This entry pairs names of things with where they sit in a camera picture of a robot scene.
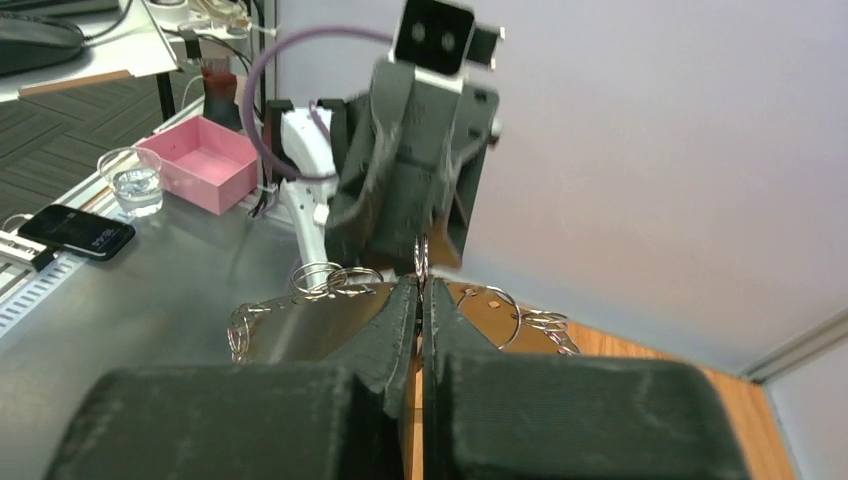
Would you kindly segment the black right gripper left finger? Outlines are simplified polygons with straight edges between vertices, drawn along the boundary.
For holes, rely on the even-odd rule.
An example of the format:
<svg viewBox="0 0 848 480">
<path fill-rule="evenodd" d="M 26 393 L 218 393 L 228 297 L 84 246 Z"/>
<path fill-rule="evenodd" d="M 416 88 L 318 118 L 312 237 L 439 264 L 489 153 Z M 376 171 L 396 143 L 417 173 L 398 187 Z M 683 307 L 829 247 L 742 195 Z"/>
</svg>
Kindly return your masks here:
<svg viewBox="0 0 848 480">
<path fill-rule="evenodd" d="M 88 390 L 48 479 L 405 479 L 413 362 L 159 366 Z"/>
</svg>

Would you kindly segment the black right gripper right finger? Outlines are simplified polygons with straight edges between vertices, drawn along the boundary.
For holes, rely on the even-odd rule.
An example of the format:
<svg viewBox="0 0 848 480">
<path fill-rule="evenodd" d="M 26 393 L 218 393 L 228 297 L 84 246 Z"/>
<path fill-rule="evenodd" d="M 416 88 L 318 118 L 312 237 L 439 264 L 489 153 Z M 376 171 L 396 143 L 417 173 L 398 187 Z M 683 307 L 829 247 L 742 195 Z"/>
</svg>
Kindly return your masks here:
<svg viewBox="0 0 848 480">
<path fill-rule="evenodd" d="M 721 399 L 678 361 L 506 353 L 423 290 L 427 479 L 746 479 Z"/>
</svg>

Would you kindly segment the metal key holder plate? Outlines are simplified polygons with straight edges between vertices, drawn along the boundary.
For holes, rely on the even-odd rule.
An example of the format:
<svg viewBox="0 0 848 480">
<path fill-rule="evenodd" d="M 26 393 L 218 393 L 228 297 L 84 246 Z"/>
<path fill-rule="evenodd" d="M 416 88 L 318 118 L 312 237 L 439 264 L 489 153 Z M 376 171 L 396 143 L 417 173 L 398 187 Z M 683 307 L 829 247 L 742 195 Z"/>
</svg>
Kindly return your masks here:
<svg viewBox="0 0 848 480">
<path fill-rule="evenodd" d="M 427 315 L 456 320 L 464 348 L 512 354 L 582 356 L 560 312 L 522 305 L 495 285 L 457 282 L 431 272 L 391 280 L 364 267 L 319 261 L 291 273 L 289 295 L 246 303 L 229 316 L 225 341 L 238 366 L 414 362 Z"/>
</svg>

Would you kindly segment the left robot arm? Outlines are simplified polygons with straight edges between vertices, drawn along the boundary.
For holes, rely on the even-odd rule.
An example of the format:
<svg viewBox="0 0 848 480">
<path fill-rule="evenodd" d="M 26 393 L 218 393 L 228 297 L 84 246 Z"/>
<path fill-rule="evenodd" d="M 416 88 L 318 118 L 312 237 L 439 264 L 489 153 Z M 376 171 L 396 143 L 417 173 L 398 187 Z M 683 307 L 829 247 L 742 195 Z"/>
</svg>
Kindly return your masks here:
<svg viewBox="0 0 848 480">
<path fill-rule="evenodd" d="M 376 63 L 342 164 L 329 173 L 289 166 L 263 150 L 285 178 L 334 182 L 324 226 L 330 260 L 402 269 L 412 246 L 458 269 L 486 151 L 497 143 L 499 93 L 462 76 L 409 63 Z"/>
</svg>

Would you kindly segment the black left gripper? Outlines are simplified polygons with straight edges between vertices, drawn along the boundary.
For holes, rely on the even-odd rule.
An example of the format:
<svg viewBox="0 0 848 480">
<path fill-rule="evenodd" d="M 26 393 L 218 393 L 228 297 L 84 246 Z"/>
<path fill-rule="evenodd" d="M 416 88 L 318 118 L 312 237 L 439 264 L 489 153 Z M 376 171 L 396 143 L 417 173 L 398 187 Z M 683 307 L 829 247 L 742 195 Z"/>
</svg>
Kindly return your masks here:
<svg viewBox="0 0 848 480">
<path fill-rule="evenodd" d="M 329 260 L 409 272 L 429 261 L 459 268 L 491 143 L 499 93 L 464 80 L 422 81 L 408 63 L 379 61 L 358 112 L 325 226 Z"/>
</svg>

